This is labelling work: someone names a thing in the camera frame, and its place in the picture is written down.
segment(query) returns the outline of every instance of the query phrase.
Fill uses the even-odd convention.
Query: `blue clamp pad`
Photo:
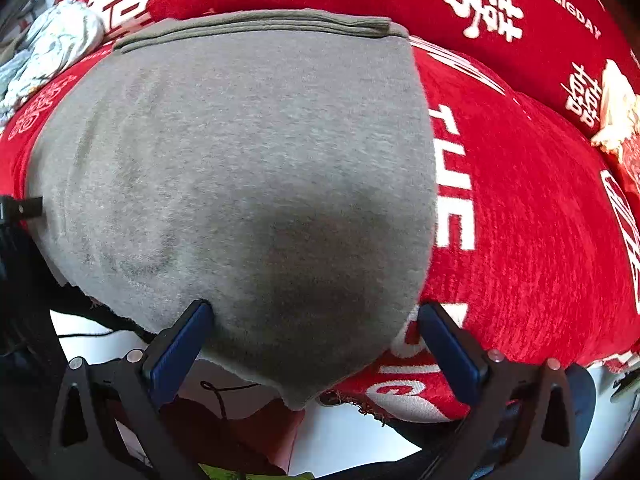
[[[482,347],[436,301],[420,306],[418,329],[456,399],[475,406],[488,372]]]
[[[180,319],[162,330],[146,349],[142,367],[149,397],[156,408],[174,400],[178,389],[213,328],[208,301],[193,301]]]

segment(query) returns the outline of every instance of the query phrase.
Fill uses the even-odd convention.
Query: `black cable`
[[[60,287],[56,282],[55,301],[49,303],[49,308],[60,314],[71,314],[101,324],[109,330],[129,330],[147,344],[156,337],[136,325],[132,320],[116,316],[108,307],[86,296],[82,290],[68,283]]]
[[[104,337],[106,335],[115,334],[116,332],[120,332],[120,330],[109,330],[108,332],[100,332],[99,334],[85,334],[85,333],[63,334],[63,335],[59,335],[58,339],[64,339],[65,337]]]
[[[226,418],[225,401],[222,398],[222,395],[220,395],[220,392],[234,392],[236,390],[246,390],[248,388],[253,388],[254,386],[260,386],[260,384],[252,383],[252,384],[245,384],[244,386],[232,386],[232,387],[229,387],[229,388],[216,388],[213,384],[209,383],[209,381],[200,381],[200,386],[204,390],[209,390],[210,392],[214,393],[214,395],[218,399],[218,404],[220,405],[220,417],[222,418],[222,420],[228,420]]]

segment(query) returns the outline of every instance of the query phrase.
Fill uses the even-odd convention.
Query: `red cloth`
[[[247,9],[314,7],[347,14],[389,16],[411,34],[485,63],[513,88],[548,105],[588,137],[599,130],[598,90],[607,58],[615,60],[636,91],[640,91],[640,66],[633,61],[628,43],[599,0],[483,0],[478,9],[486,21],[480,19],[477,38],[473,38],[473,28],[467,30],[476,14],[474,8],[458,8],[445,0],[86,1],[102,13],[107,28],[116,35],[127,31],[127,23],[135,28],[140,26],[137,22],[143,24],[166,17],[186,19],[207,12]],[[505,31],[510,22],[522,32]],[[570,102],[568,90],[575,92],[575,99]]]
[[[632,211],[640,214],[640,136],[634,135],[622,143],[622,164],[617,157],[608,155],[609,166],[625,191]]]
[[[31,150],[42,127],[63,97],[112,47],[106,44],[65,70],[41,88],[7,123],[0,134],[0,195],[24,198]]]
[[[444,150],[436,246],[420,298],[451,304],[485,349],[511,360],[585,365],[628,351],[640,336],[638,256],[622,230],[636,242],[638,230],[600,153],[481,64],[420,46],[431,51],[414,49],[435,111],[436,152]],[[465,415],[416,323],[406,328],[336,390],[405,420]]]

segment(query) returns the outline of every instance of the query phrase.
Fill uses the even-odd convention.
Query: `white surface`
[[[216,388],[237,388],[253,384],[212,362],[202,359],[194,362],[180,387],[180,391],[178,391],[178,395],[184,399],[199,402],[219,418],[222,418],[220,402],[212,391],[202,387],[201,381],[207,381]],[[263,385],[244,390],[222,391],[220,396],[225,405],[226,417],[230,420],[246,418],[273,399],[280,397],[274,388]]]
[[[399,460],[418,450],[355,406],[325,408],[313,403],[298,429],[289,474],[311,471],[318,478],[357,465]]]
[[[83,317],[51,313],[51,320],[58,335],[69,333],[103,333],[105,327]],[[124,357],[129,350],[146,348],[146,343],[133,332],[116,332],[105,337],[69,337],[60,340],[68,360],[82,356],[93,365]]]
[[[630,395],[611,404],[615,376],[604,368],[590,372],[598,400],[580,451],[580,480],[594,479],[607,463],[628,428],[634,403],[634,396]],[[383,427],[371,415],[361,415],[354,406],[315,405],[307,410],[298,430],[289,474],[311,471],[317,478],[370,462],[398,460],[417,450],[392,428]]]
[[[593,422],[580,450],[580,479],[591,480],[601,471],[620,444],[629,424],[634,395],[628,394],[616,404],[609,399],[614,392],[613,381],[617,376],[606,368],[589,370],[596,383],[598,400]]]

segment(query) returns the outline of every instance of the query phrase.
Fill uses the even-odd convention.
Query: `red blanket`
[[[629,350],[640,336],[640,255],[623,231],[636,246],[640,236],[600,153],[482,64],[413,41],[438,181],[436,244],[421,298],[446,304],[484,348],[513,360],[588,364]],[[18,111],[0,138],[0,193],[24,196],[44,121],[109,51],[76,64]],[[466,411],[412,318],[389,351],[337,390],[406,420]]]
[[[485,63],[589,137],[598,131],[607,58],[640,90],[640,66],[599,0],[85,1],[101,13],[112,37],[168,16],[206,12],[314,7],[389,16],[411,34]]]

